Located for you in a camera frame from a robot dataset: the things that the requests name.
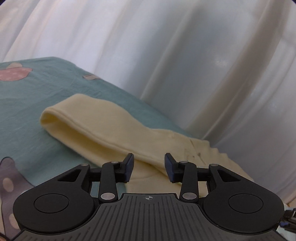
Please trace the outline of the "cream knit garment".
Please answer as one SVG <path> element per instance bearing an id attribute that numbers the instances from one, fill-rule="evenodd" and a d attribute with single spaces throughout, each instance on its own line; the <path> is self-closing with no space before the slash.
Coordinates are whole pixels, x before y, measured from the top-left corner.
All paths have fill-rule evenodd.
<path id="1" fill-rule="evenodd" d="M 41 126 L 55 139 L 92 163 L 102 166 L 134 155 L 134 168 L 126 184 L 129 193 L 179 193 L 180 184 L 170 182 L 164 157 L 198 167 L 216 163 L 247 177 L 247 173 L 227 154 L 212 148 L 208 141 L 180 133 L 144 126 L 117 104 L 75 94 L 46 108 Z"/>

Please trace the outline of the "teal patterned bed sheet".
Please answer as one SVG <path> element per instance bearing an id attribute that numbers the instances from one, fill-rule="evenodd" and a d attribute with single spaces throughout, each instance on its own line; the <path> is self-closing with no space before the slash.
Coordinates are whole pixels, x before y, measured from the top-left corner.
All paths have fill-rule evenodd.
<path id="1" fill-rule="evenodd" d="M 12 211 L 20 194 L 86 162 L 41 127 L 45 108 L 81 93 L 116 103 L 149 128 L 183 132 L 141 100 L 99 77 L 87 79 L 87 71 L 60 58 L 1 63 L 1 73 L 18 77 L 1 80 L 1 240 L 20 231 Z"/>

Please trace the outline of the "white sheer curtain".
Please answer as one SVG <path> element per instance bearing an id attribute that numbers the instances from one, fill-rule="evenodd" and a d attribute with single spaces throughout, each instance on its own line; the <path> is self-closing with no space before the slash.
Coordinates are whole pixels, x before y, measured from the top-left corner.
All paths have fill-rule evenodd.
<path id="1" fill-rule="evenodd" d="M 1 61 L 59 57 L 295 200 L 294 1 L 4 1 Z"/>

